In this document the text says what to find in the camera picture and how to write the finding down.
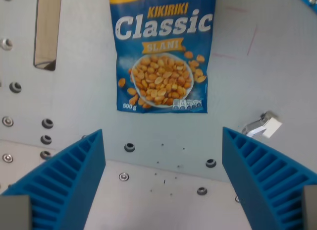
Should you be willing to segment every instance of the blue package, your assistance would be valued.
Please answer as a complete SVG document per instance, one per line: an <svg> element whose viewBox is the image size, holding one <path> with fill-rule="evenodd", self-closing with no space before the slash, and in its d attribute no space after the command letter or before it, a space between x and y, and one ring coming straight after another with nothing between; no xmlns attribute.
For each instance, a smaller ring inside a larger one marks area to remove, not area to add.
<svg viewBox="0 0 317 230"><path fill-rule="evenodd" d="M215 0L109 0L117 109L207 113Z"/></svg>

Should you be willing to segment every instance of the screw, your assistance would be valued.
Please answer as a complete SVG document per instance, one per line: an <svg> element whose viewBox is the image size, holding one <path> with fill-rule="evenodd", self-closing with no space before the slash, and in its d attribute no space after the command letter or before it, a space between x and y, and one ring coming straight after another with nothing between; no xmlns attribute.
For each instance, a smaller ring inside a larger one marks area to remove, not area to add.
<svg viewBox="0 0 317 230"><path fill-rule="evenodd" d="M121 180L121 181L127 181L129 178L130 178L130 177L129 177L129 174L128 174L128 173L121 173L121 174L119 175L119 180Z"/></svg>
<svg viewBox="0 0 317 230"><path fill-rule="evenodd" d="M2 123L6 127L12 127L13 126L13 119L10 118L9 116L4 116L2 119Z"/></svg>
<svg viewBox="0 0 317 230"><path fill-rule="evenodd" d="M13 156L10 155L10 154L4 154L4 155L2 156L2 160L3 160L4 162L11 163L11 162L13 162Z"/></svg>

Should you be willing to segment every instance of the gray surface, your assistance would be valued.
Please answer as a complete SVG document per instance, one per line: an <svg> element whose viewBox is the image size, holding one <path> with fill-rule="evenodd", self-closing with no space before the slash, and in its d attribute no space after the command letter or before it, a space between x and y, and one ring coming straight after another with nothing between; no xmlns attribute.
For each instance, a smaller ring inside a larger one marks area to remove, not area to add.
<svg viewBox="0 0 317 230"><path fill-rule="evenodd" d="M302 209L304 230L317 230L317 185L304 187Z"/></svg>
<svg viewBox="0 0 317 230"><path fill-rule="evenodd" d="M0 229L32 229L31 202L29 196L0 196Z"/></svg>
<svg viewBox="0 0 317 230"><path fill-rule="evenodd" d="M0 139L43 147L49 135L61 150L102 128L107 159L228 181L222 127L241 130L272 110L283 125L262 141L317 171L317 16L300 0L217 0L207 115L116 110L108 0L62 0L55 72L32 65L36 0L0 0L0 14L0 36L13 42L0 50L0 117L14 119ZM8 89L13 81L23 87L18 95ZM54 127L43 130L47 117ZM133 153L124 151L128 142ZM219 165L208 169L208 159Z"/></svg>

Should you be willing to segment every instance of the white metal panel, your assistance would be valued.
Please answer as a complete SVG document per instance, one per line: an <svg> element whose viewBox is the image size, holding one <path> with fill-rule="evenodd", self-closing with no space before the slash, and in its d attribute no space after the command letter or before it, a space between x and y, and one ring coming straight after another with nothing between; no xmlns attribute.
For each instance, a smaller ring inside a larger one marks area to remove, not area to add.
<svg viewBox="0 0 317 230"><path fill-rule="evenodd" d="M108 161L85 229L251 230L235 196L229 183Z"/></svg>
<svg viewBox="0 0 317 230"><path fill-rule="evenodd" d="M13 42L0 50L0 117L14 119L0 126L1 139L41 146L48 134L61 150L102 128L108 159L228 181L222 127L240 129L272 110L283 125L267 144L317 171L317 17L300 0L217 0L207 115L116 110L108 0L62 0L54 72L32 64L36 0L0 0L0 14L0 37ZM14 81L20 94L8 88ZM53 129L41 126L46 117ZM135 152L124 151L127 142Z"/></svg>

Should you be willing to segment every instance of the scratch mark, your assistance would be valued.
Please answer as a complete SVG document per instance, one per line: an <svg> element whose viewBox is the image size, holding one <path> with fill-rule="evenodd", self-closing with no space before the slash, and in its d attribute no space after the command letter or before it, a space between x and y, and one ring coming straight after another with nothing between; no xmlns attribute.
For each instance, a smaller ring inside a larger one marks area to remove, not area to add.
<svg viewBox="0 0 317 230"><path fill-rule="evenodd" d="M258 31L258 25L256 25L256 28L255 28L255 30L254 30L253 38L252 38L252 40L251 40L251 43L250 43L250 46L249 46L249 49L248 49L247 56L248 56L249 53L250 53L250 50L251 50L251 47L252 47L252 44L253 44L253 41L254 41L254 38L255 38L255 36L256 36L257 31Z"/></svg>
<svg viewBox="0 0 317 230"><path fill-rule="evenodd" d="M226 6L225 8L228 9L228 10L233 10L233 11L241 12L241 13L248 13L248 12L249 12L249 11L246 10L246 9L237 8L237 7L232 7L232 6Z"/></svg>
<svg viewBox="0 0 317 230"><path fill-rule="evenodd" d="M212 55L214 57L219 57L219 58L237 59L236 57L226 55L226 54L213 53Z"/></svg>

